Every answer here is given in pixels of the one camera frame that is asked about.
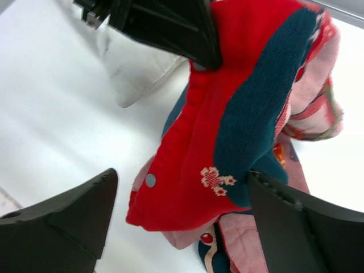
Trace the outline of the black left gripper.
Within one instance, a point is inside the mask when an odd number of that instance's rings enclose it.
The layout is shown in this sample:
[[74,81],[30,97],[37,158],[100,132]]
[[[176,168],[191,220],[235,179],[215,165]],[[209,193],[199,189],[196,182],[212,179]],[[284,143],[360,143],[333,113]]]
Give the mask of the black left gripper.
[[136,42],[186,57],[216,71],[222,64],[210,1],[75,1],[93,28],[103,22]]

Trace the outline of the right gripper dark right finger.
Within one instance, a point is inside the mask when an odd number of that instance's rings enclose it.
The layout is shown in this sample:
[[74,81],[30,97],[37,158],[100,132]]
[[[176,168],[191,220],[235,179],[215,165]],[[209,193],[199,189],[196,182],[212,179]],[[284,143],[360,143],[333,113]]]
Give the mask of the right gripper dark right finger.
[[363,213],[255,171],[247,185],[269,272],[363,272]]

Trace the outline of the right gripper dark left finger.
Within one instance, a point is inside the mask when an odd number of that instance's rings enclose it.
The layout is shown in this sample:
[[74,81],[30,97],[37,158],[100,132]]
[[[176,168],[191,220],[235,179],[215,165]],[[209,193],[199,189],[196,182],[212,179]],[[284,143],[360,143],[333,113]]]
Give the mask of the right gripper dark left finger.
[[1,217],[1,272],[94,272],[118,187],[109,168],[59,195]]

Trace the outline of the white pillow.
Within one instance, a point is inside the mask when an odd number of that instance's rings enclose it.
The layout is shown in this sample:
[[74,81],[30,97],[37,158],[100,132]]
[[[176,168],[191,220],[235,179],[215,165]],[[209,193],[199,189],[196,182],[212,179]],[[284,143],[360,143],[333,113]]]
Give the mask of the white pillow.
[[127,108],[166,83],[185,58],[137,43],[103,26],[95,31],[98,54],[117,104]]

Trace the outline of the red patterned pillowcase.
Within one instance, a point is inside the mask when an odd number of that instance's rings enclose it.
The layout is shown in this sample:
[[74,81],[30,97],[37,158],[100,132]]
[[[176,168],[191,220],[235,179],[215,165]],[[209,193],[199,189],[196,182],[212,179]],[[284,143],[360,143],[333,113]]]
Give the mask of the red patterned pillowcase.
[[248,197],[254,169],[307,190],[291,140],[342,130],[331,73],[340,33],[299,1],[214,1],[223,65],[191,64],[161,144],[134,180],[126,222],[177,249],[198,242],[208,272],[266,272]]

